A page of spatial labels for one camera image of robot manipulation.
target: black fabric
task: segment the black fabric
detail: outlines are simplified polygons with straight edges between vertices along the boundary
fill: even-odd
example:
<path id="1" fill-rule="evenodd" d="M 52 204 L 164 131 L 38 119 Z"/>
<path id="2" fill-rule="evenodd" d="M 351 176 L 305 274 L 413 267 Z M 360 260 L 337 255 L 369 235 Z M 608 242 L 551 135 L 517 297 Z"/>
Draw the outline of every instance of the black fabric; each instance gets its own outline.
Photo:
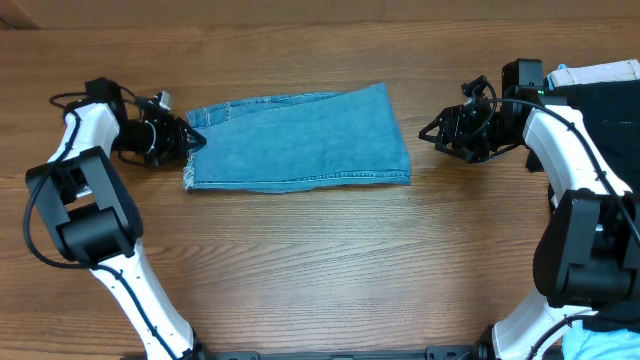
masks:
<path id="1" fill-rule="evenodd" d="M 604 160 L 634 192 L 640 192 L 640 80 L 563 86 L 568 104 L 584 123 Z"/>

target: stitching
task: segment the stitching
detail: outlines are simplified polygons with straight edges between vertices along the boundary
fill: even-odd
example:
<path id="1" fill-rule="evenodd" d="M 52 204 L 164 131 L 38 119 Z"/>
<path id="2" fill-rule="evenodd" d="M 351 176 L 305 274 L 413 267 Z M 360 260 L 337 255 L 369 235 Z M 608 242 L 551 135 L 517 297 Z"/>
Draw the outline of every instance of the stitching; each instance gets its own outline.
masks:
<path id="1" fill-rule="evenodd" d="M 275 98 L 273 96 L 265 96 L 262 98 L 255 98 L 255 99 L 251 99 L 251 100 L 236 100 L 236 101 L 229 101 L 226 103 L 220 103 L 220 104 L 216 104 L 216 105 L 212 105 L 212 106 L 206 106 L 203 108 L 198 108 L 198 109 L 194 109 L 191 110 L 187 113 L 187 117 L 189 117 L 189 113 L 193 113 L 193 112 L 202 112 L 205 114 L 206 118 L 207 118 L 207 125 L 194 125 L 191 124 L 191 127 L 193 127 L 194 129 L 196 128 L 203 128 L 203 127 L 210 127 L 211 126 L 211 121 L 209 119 L 209 116 L 212 112 L 218 111 L 218 110 L 222 110 L 225 109 L 227 110 L 227 116 L 225 116 L 225 121 L 229 121 L 231 120 L 230 117 L 230 113 L 231 113 L 231 108 L 234 107 L 238 107 L 238 106 L 244 106 L 244 105 L 253 105 L 253 104 L 275 104 L 275 103 L 279 103 L 285 100 L 291 100 L 291 99 L 296 99 L 299 97 L 303 97 L 303 96 L 328 96 L 329 94 L 336 94 L 336 93 L 330 93 L 330 92 L 326 92 L 326 93 L 307 93 L 307 94 L 298 94 L 298 95 L 288 95 L 288 97 L 284 97 L 284 98 Z"/>
<path id="2" fill-rule="evenodd" d="M 390 173 L 390 174 L 370 174 L 359 172 L 337 172 L 332 174 L 308 176 L 303 178 L 294 178 L 290 180 L 279 181 L 195 181 L 195 184 L 291 184 L 312 181 L 324 181 L 335 179 L 388 179 L 388 178 L 405 178 L 410 179 L 411 174 L 406 173 Z"/>

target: jeans seam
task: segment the jeans seam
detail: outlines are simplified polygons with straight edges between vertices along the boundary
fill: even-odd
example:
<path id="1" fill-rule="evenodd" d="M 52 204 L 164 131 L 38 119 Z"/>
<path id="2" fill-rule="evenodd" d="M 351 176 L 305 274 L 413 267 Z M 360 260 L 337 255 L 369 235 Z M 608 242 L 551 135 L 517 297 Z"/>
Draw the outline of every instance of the jeans seam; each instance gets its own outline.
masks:
<path id="1" fill-rule="evenodd" d="M 292 184 L 292 183 L 304 183 L 304 182 L 313 182 L 313 181 L 324 181 L 324 180 L 336 180 L 336 179 L 388 179 L 388 178 L 411 178 L 411 174 L 407 173 L 391 173 L 391 174 L 366 174 L 366 173 L 358 173 L 358 172 L 338 172 L 331 173 L 326 175 L 317 175 L 317 176 L 308 176 L 303 178 L 294 178 L 289 180 L 278 180 L 278 181 L 195 181 L 195 184 Z"/>
<path id="2" fill-rule="evenodd" d="M 199 128 L 208 128 L 211 127 L 213 125 L 211 125 L 211 120 L 210 120 L 210 114 L 212 112 L 215 111 L 219 111 L 219 110 L 225 110 L 225 122 L 231 120 L 231 108 L 233 107 L 238 107 L 238 106 L 244 106 L 244 105 L 251 105 L 251 104 L 274 104 L 274 103 L 279 103 L 285 100 L 291 100 L 291 99 L 295 99 L 295 98 L 299 98 L 299 97 L 303 97 L 303 96 L 315 96 L 317 94 L 298 94 L 298 95 L 291 95 L 289 97 L 286 98 L 280 98 L 280 99 L 273 99 L 273 97 L 269 97 L 269 99 L 265 98 L 257 98 L 254 100 L 246 100 L 246 101 L 241 101 L 241 102 L 231 102 L 231 101 L 227 101 L 225 103 L 221 103 L 221 104 L 217 104 L 217 105 L 213 105 L 212 107 L 205 107 L 205 108 L 199 108 L 196 109 L 194 111 L 202 111 L 205 113 L 206 119 L 207 119 L 207 124 L 206 125 L 193 125 L 191 124 L 191 127 L 194 129 L 199 129 Z"/>

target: black metal base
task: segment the black metal base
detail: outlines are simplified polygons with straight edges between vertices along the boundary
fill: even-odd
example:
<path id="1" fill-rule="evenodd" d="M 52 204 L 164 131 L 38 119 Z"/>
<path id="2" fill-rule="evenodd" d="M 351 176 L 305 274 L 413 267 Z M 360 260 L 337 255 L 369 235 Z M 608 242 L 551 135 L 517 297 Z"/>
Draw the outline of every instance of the black metal base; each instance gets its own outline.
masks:
<path id="1" fill-rule="evenodd" d="M 429 346 L 416 351 L 356 351 L 335 353 L 264 354 L 257 352 L 212 353 L 213 360 L 494 360 L 477 345 Z M 543 360 L 563 360 L 560 346 L 549 348 Z M 145 357 L 122 358 L 122 360 L 147 360 Z"/>

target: wood grain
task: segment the wood grain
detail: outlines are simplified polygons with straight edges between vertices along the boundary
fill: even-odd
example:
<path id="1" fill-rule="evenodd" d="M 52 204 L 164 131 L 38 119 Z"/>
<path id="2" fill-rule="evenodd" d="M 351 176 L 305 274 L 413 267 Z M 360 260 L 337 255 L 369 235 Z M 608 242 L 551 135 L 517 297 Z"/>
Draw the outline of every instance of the wood grain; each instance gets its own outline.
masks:
<path id="1" fill-rule="evenodd" d="M 175 112 L 249 96 L 386 82 L 409 147 L 410 187 L 280 196 L 185 193 L 182 171 L 114 160 L 145 221 L 150 261 L 214 350 L 419 349 L 469 343 L 532 287 L 547 180 L 518 149 L 471 166 L 418 131 L 460 83 L 517 57 L 582 66 L 640 54 L 635 20 L 438 21 L 0 33 L 0 359 L 118 359 L 142 350 L 108 292 L 47 268 L 22 242 L 24 174 L 64 129 L 47 104 L 99 76 Z M 55 250 L 41 221 L 33 234 Z"/>
<path id="2" fill-rule="evenodd" d="M 43 29 L 640 17 L 636 0 L 11 0 Z"/>

